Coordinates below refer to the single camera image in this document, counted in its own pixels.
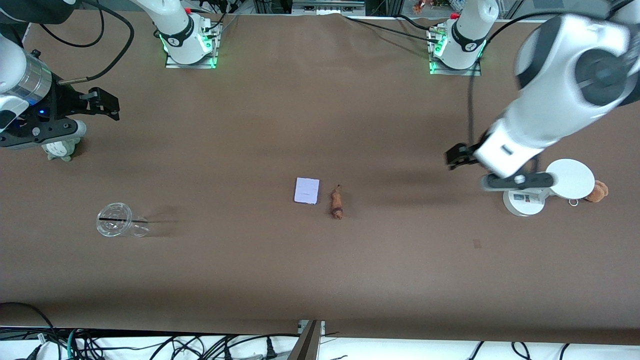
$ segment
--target white notepad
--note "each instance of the white notepad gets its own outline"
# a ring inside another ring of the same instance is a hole
[[[299,177],[296,180],[296,193],[293,196],[293,201],[315,205],[318,202],[318,189],[320,189],[320,180]]]

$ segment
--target brown figurine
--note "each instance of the brown figurine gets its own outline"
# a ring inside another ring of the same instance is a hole
[[[584,198],[588,202],[600,202],[605,196],[609,194],[609,188],[603,182],[596,180],[596,185],[593,191]]]
[[[342,196],[340,195],[340,185],[336,186],[331,194],[331,215],[333,218],[342,220],[344,213],[342,212]]]

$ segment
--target brown table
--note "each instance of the brown table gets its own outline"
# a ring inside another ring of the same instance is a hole
[[[83,118],[70,163],[0,151],[0,300],[67,327],[255,333],[322,318],[344,336],[640,343],[638,104],[543,153],[544,167],[587,164],[608,198],[551,198],[518,218],[479,189],[482,168],[447,171],[468,78],[430,76],[418,40],[339,15],[242,16],[218,69],[167,70],[150,19],[124,15],[131,50],[77,86],[118,96],[121,121]],[[126,39],[106,20],[90,49],[37,26],[26,46],[63,78],[94,74]],[[513,59],[533,28],[488,48],[478,133],[517,96]],[[90,41],[97,14],[52,29]],[[293,203],[298,176],[321,180],[318,205]],[[328,214],[336,184],[342,221]],[[95,216],[116,201],[158,222],[155,236],[101,237]]]

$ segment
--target metal cylinder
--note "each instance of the metal cylinder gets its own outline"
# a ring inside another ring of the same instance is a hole
[[[42,61],[31,54],[24,52],[27,67],[22,79],[6,94],[24,99],[29,105],[34,105],[42,100],[51,88],[51,71]]]

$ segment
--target clear plastic cup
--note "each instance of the clear plastic cup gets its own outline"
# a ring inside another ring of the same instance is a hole
[[[95,218],[98,232],[104,236],[143,237],[149,233],[149,222],[133,215],[131,208],[122,202],[114,202],[104,207]]]

